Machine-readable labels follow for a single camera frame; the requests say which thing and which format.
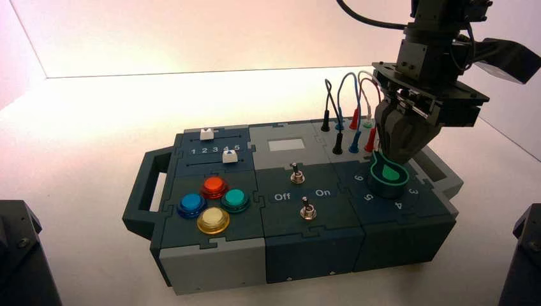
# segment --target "display screen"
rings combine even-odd
[[[269,140],[269,149],[270,151],[304,149],[304,142],[302,142],[302,138]]]

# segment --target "handle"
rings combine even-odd
[[[145,153],[131,190],[122,220],[127,229],[148,240],[152,238],[154,225],[164,217],[160,212],[150,212],[152,196],[160,172],[167,173],[174,147]]]

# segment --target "blue button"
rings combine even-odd
[[[190,193],[182,198],[182,207],[188,212],[196,210],[201,205],[201,196],[199,194]]]
[[[190,193],[185,195],[177,207],[177,212],[181,217],[190,219],[199,216],[201,211],[207,206],[207,201],[199,194]]]

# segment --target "arcade button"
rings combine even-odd
[[[201,187],[201,194],[207,199],[219,199],[227,191],[228,187],[226,182],[220,177],[209,177],[203,183]]]
[[[240,189],[231,189],[221,199],[222,207],[234,214],[245,211],[249,206],[249,197]]]
[[[197,217],[207,207],[207,200],[195,193],[185,195],[177,205],[177,213],[186,219]]]
[[[229,214],[218,207],[207,208],[197,218],[197,228],[209,235],[221,233],[228,225]]]

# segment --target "white wall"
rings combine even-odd
[[[334,0],[13,3],[48,77],[361,66],[393,61],[402,36],[357,22]],[[406,0],[349,5],[409,20]]]
[[[0,109],[44,78],[9,0],[0,0]]]
[[[3,52],[0,73],[13,88],[2,100],[9,100],[36,65],[8,1],[0,1],[8,17],[1,38],[11,52]],[[12,1],[48,77],[360,66],[394,61],[403,37],[353,20],[334,0]],[[368,17],[409,20],[407,0],[348,4]],[[538,0],[495,0],[488,21],[474,25],[475,37],[516,40],[541,53],[540,8]],[[462,79],[491,97],[482,118],[541,158],[541,76],[520,86],[474,67]]]
[[[488,20],[474,25],[475,39],[514,40],[541,55],[540,12],[538,0],[494,1],[487,13]],[[483,106],[481,118],[541,159],[541,72],[526,85],[519,85],[474,66],[461,80],[491,98]]]

